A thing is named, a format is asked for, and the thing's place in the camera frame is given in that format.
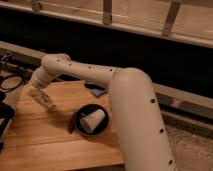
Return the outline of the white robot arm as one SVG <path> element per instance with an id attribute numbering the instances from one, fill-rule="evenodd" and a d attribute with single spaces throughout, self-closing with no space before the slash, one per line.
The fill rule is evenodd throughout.
<path id="1" fill-rule="evenodd" d="M 108 90 L 126 171 L 178 171 L 152 80 L 144 71 L 85 64 L 66 54 L 47 54 L 30 83 L 42 89 L 61 74 Z"/>

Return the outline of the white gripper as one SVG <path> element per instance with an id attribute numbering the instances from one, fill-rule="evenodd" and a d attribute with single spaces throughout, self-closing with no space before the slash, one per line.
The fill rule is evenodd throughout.
<path id="1" fill-rule="evenodd" d="M 29 96 L 46 109 L 51 109 L 55 106 L 51 98 L 40 89 L 31 88 L 29 90 Z"/>

